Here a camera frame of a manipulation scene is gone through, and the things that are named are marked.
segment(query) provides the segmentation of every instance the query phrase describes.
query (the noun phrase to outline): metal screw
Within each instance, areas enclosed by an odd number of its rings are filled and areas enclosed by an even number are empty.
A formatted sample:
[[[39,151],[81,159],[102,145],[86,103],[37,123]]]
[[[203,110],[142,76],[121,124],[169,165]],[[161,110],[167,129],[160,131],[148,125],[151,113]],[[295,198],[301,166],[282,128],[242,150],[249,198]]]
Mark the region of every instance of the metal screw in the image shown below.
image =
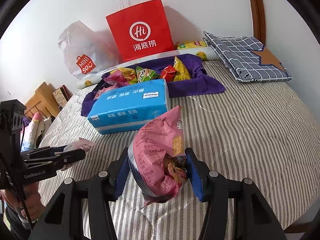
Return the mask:
[[[245,178],[243,181],[245,184],[249,184],[249,185],[252,184],[252,179],[250,178]]]
[[[66,179],[64,180],[64,184],[70,184],[72,181],[73,181],[72,178],[66,178]]]
[[[103,178],[103,177],[107,176],[108,173],[106,171],[100,171],[98,175],[99,175],[99,177]]]
[[[219,173],[217,173],[216,171],[210,171],[209,175],[210,177],[218,177]]]

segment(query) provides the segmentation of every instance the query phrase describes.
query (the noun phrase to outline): blue tissue package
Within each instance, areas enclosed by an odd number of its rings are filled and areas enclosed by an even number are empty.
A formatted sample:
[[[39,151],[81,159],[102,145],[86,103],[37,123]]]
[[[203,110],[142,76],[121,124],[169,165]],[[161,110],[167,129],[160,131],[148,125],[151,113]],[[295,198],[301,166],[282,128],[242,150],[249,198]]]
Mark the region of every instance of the blue tissue package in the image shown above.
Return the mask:
[[[100,95],[88,120],[100,134],[138,130],[170,110],[164,79],[113,89]]]

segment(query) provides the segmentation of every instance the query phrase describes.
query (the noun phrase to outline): human hand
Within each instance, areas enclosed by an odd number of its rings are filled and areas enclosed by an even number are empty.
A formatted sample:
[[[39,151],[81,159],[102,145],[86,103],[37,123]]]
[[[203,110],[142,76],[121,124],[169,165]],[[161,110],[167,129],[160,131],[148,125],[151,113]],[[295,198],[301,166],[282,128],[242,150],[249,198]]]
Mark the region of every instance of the human hand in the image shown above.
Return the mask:
[[[27,209],[29,211],[29,215],[31,220],[36,220],[40,217],[44,210],[44,206],[41,203],[41,196],[38,192],[38,183],[32,183],[23,188],[27,199],[24,201]],[[9,189],[2,189],[1,194],[8,205],[12,208],[20,207],[21,215],[26,217],[26,212],[23,209],[22,203],[18,201],[17,197],[14,193]]]

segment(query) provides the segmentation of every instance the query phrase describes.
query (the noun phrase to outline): purple towel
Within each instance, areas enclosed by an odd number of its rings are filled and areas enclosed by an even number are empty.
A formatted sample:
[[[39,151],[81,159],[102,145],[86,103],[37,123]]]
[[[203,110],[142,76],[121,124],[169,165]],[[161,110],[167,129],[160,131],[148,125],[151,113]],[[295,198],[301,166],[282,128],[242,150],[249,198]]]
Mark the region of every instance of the purple towel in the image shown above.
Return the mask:
[[[207,76],[207,72],[202,67],[201,58],[192,54],[182,54],[177,56],[182,63],[186,66],[189,73],[191,74],[192,79],[168,82],[168,90],[170,98],[185,97],[185,96],[194,96],[194,95],[204,95],[204,94],[217,94],[222,93],[225,90],[225,87],[215,78]],[[167,67],[168,65],[173,66],[174,56],[158,58],[149,60],[146,62],[138,63],[131,65],[128,68],[136,69],[137,66],[142,68],[149,68],[155,70],[158,74]],[[93,100],[94,96],[97,94],[99,88],[108,87],[109,84],[103,82],[98,83],[95,89],[86,95],[82,103],[81,115],[88,116],[89,112],[95,101]]]

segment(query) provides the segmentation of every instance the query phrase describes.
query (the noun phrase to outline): striped bedsheet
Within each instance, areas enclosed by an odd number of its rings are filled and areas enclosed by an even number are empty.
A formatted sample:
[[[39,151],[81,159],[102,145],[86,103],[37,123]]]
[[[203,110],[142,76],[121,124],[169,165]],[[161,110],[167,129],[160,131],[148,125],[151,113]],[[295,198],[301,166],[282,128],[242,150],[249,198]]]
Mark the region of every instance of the striped bedsheet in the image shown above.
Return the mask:
[[[285,82],[238,83],[220,60],[204,68],[226,91],[215,95],[172,98],[182,106],[186,147],[226,178],[252,178],[283,228],[298,219],[320,189],[319,130],[306,106]],[[80,116],[84,96],[78,90],[60,112],[41,146],[62,146],[79,137],[94,141],[85,160],[40,182],[44,205],[67,177],[92,177],[119,158],[136,131],[100,135]],[[167,203],[143,208],[143,197],[131,174],[123,195],[110,203],[118,239],[197,239],[206,204],[194,196],[190,182]],[[84,202],[84,234],[90,237],[88,202]],[[231,238],[234,206],[229,201],[226,239]]]

